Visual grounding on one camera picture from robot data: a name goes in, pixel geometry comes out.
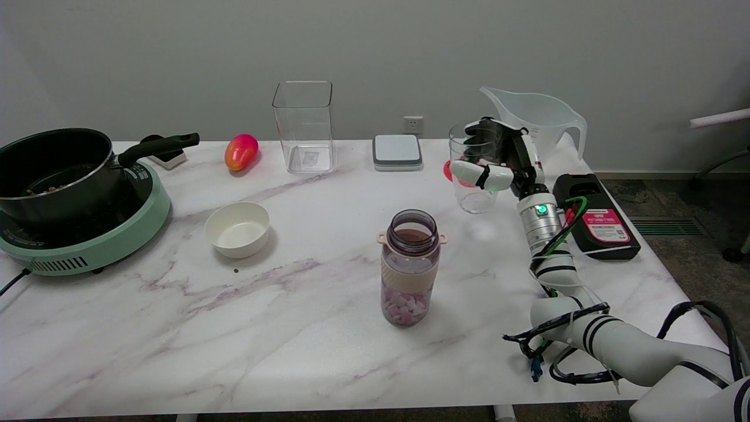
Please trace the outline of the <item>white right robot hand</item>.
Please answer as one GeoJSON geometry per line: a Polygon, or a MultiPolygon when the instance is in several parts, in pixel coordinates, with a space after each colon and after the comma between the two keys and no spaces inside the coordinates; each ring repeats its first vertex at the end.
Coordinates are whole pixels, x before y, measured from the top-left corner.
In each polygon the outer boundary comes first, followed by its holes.
{"type": "Polygon", "coordinates": [[[522,200],[547,194],[546,176],[529,131],[493,117],[452,127],[452,180],[488,192],[511,190],[522,200]]]}

